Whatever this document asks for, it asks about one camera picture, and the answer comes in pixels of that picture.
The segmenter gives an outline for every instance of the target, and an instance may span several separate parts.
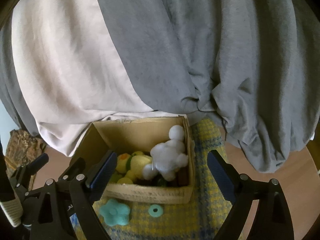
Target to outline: yellow checkered rug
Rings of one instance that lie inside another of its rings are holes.
[[[99,216],[107,233],[113,240],[212,240],[227,217],[231,204],[225,201],[206,164],[207,154],[216,149],[227,160],[219,128],[204,119],[191,126],[195,141],[196,183],[188,204],[162,205],[164,214],[153,218],[148,213],[150,204],[132,203],[131,220],[127,226],[108,227]],[[107,202],[101,199],[93,207],[96,212]],[[85,237],[76,218],[71,217],[79,240]]]

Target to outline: blue gripper pad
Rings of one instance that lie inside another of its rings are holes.
[[[236,202],[235,185],[228,175],[230,164],[227,164],[216,150],[212,150],[208,153],[207,165],[224,199],[234,204]]]
[[[116,166],[117,154],[115,152],[108,151],[100,163],[96,164],[89,170],[86,186],[91,191],[89,200],[92,203],[100,200],[112,174],[115,172]]]

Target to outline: gray fabric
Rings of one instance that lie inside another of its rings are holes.
[[[320,24],[304,0],[98,2],[151,108],[211,117],[261,172],[274,172],[310,139],[319,119]]]
[[[11,47],[11,18],[0,30],[0,100],[13,121],[32,136],[39,134],[20,89],[14,68]]]

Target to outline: teal felt flower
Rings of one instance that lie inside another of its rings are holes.
[[[108,226],[125,226],[129,224],[130,207],[126,204],[119,203],[114,198],[110,198],[108,202],[99,209],[99,212]]]

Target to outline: toy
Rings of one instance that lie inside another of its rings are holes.
[[[118,184],[133,184],[133,181],[129,178],[124,177],[124,178],[119,179],[117,183]]]
[[[153,204],[149,207],[148,212],[149,212],[150,216],[152,216],[154,218],[158,218],[163,215],[163,208],[160,205]]]
[[[110,198],[108,202],[99,209],[104,222],[113,227],[115,225],[125,226],[129,224],[130,207],[119,203],[116,199]]]
[[[116,171],[118,171],[119,173],[125,174],[127,172],[126,164],[130,157],[131,155],[127,153],[119,155]]]
[[[118,171],[115,171],[115,173],[112,174],[109,183],[117,183],[117,181],[122,177],[123,176]]]
[[[144,167],[151,163],[152,157],[145,155],[141,151],[136,151],[132,153],[132,155],[124,153],[118,156],[116,170],[119,173],[125,174],[124,177],[130,179],[133,183],[136,183],[137,179],[152,180],[158,174],[158,171],[149,172],[148,174],[152,174],[152,176],[148,177],[143,176],[142,172]]]
[[[128,170],[127,174],[124,177],[131,179],[133,183],[136,183],[138,180],[137,176],[133,173],[132,170]]]
[[[188,165],[188,156],[184,154],[185,146],[184,130],[180,125],[174,125],[169,130],[170,140],[154,146],[150,155],[152,164],[143,168],[143,177],[152,179],[159,172],[165,180],[172,181],[176,178],[176,172]]]
[[[146,179],[143,176],[143,169],[147,164],[152,163],[152,158],[147,155],[133,156],[130,163],[130,169],[138,179]]]

